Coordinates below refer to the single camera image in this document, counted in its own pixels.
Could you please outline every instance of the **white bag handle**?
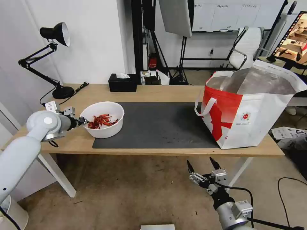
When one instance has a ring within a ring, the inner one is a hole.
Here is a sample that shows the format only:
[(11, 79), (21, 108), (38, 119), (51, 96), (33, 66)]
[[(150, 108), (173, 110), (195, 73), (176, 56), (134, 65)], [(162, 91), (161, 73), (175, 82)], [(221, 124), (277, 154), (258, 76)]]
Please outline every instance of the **white bag handle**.
[(198, 103), (199, 103), (199, 98), (200, 98), (201, 95), (203, 95), (203, 93), (204, 93), (204, 89), (201, 90), (201, 91), (199, 92), (199, 95), (198, 95), (198, 97), (196, 98), (195, 107), (194, 107), (194, 111), (195, 111), (196, 115), (197, 115), (197, 116), (200, 116), (200, 117), (202, 117), (202, 116), (208, 114), (208, 113), (210, 112), (211, 108), (213, 107), (214, 103), (217, 102), (217, 100), (216, 100), (215, 98), (213, 98), (213, 97), (210, 98), (210, 100), (208, 101), (208, 103), (207, 103), (207, 105), (206, 105), (204, 111), (203, 111), (202, 113), (198, 113), (198, 111), (197, 111), (197, 106), (198, 106)]

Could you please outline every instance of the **monitor screen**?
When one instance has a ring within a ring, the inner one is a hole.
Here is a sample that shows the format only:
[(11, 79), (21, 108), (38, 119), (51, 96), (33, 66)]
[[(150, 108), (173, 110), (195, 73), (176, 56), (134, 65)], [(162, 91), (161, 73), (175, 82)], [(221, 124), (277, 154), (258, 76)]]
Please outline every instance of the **monitor screen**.
[(298, 68), (301, 65), (307, 66), (306, 11), (298, 14), (272, 55), (286, 62), (292, 62), (293, 66)]

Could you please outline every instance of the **black tissue box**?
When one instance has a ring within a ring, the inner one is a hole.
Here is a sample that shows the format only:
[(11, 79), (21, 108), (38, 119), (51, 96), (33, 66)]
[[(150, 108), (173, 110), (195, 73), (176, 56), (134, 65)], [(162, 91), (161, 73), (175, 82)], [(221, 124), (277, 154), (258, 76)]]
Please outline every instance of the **black tissue box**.
[(111, 92), (136, 92), (138, 77), (136, 74), (128, 74), (130, 78), (117, 78), (116, 74), (111, 74), (109, 87)]

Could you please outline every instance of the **shopping bag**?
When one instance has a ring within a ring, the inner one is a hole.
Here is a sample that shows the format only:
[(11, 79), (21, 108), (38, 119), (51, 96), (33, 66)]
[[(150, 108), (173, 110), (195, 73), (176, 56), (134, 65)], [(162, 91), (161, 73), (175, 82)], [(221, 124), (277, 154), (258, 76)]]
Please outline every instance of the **shopping bag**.
[(221, 149), (257, 146), (293, 95), (303, 90), (307, 85), (293, 72), (256, 60), (248, 69), (215, 72), (195, 101), (195, 113)]

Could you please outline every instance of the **office chair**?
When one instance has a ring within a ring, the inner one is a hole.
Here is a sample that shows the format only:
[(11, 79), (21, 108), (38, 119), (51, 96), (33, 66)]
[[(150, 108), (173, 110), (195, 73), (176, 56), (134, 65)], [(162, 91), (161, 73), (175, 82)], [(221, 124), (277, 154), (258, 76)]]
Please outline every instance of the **office chair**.
[(250, 68), (254, 63), (254, 56), (260, 48), (263, 39), (263, 28), (249, 28), (245, 26), (239, 29), (237, 39), (229, 52), (229, 63), (236, 68)]

